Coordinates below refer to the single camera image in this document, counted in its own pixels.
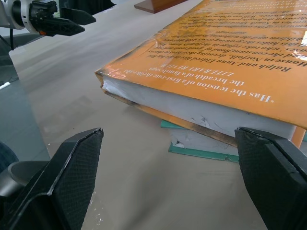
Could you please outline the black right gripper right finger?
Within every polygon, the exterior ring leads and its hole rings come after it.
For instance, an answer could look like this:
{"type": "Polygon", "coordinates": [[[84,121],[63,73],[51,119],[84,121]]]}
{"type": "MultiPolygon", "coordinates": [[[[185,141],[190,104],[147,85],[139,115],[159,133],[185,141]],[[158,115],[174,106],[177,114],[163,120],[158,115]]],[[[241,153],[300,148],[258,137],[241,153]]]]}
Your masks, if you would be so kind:
{"type": "Polygon", "coordinates": [[[268,230],[307,230],[307,156],[269,132],[235,130],[246,190],[268,230]]]}

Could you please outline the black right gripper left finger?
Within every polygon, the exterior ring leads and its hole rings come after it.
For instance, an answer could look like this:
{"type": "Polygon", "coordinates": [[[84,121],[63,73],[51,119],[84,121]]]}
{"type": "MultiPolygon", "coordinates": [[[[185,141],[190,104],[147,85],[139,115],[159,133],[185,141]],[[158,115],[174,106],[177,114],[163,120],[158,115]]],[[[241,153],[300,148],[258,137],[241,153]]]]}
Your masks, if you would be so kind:
{"type": "MultiPolygon", "coordinates": [[[[103,136],[94,128],[66,139],[24,188],[0,196],[0,230],[81,230],[103,136]]],[[[12,163],[1,159],[0,173],[12,163]]]]}

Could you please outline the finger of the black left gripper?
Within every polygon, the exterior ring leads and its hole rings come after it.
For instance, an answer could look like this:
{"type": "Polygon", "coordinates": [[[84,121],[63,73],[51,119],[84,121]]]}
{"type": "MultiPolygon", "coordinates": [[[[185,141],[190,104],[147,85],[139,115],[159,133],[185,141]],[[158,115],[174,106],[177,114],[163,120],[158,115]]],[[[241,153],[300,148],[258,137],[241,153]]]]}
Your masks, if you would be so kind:
{"type": "Polygon", "coordinates": [[[60,9],[60,17],[71,20],[79,25],[88,25],[96,22],[96,18],[88,12],[64,7],[60,9]]]}
{"type": "Polygon", "coordinates": [[[64,35],[72,36],[84,32],[85,29],[77,23],[63,18],[45,20],[46,36],[64,35]]]}

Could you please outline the brown wooden object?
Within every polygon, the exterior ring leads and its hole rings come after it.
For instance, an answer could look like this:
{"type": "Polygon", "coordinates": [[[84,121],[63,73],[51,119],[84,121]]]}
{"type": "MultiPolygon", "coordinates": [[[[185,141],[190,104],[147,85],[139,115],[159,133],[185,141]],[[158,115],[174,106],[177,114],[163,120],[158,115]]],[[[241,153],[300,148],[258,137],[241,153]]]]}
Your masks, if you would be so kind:
{"type": "Polygon", "coordinates": [[[155,14],[186,1],[188,0],[144,0],[135,4],[134,8],[155,14]]]}

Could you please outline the teal paperback book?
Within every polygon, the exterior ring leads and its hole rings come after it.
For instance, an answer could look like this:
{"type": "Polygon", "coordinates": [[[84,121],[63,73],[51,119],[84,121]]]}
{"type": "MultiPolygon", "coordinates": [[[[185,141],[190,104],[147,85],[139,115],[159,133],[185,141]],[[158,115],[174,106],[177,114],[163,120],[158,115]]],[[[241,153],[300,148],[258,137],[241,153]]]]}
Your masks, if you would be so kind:
{"type": "MultiPolygon", "coordinates": [[[[235,163],[239,162],[236,147],[165,120],[161,122],[161,128],[169,132],[171,144],[168,151],[171,153],[235,163]]],[[[274,122],[272,126],[268,124],[250,125],[248,128],[270,132],[285,138],[292,138],[295,131],[300,129],[300,127],[282,122],[279,123],[278,121],[274,122]]]]}

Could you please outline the orange paperback book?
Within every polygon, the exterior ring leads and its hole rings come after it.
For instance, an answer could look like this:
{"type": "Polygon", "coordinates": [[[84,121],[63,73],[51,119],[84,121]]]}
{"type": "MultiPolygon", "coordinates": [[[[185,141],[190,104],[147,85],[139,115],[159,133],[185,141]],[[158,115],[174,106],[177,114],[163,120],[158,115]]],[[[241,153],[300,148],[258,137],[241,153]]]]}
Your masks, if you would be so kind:
{"type": "Polygon", "coordinates": [[[203,0],[96,71],[103,92],[236,146],[248,127],[307,130],[307,0],[203,0]]]}

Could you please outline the silver robot body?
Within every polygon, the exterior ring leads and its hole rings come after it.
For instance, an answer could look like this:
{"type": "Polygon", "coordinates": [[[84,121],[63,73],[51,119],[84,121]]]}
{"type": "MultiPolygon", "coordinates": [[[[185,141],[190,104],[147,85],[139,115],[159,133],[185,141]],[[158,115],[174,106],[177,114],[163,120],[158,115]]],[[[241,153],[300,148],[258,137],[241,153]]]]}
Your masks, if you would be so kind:
{"type": "Polygon", "coordinates": [[[0,196],[9,197],[24,188],[49,161],[18,161],[0,173],[0,196]]]}

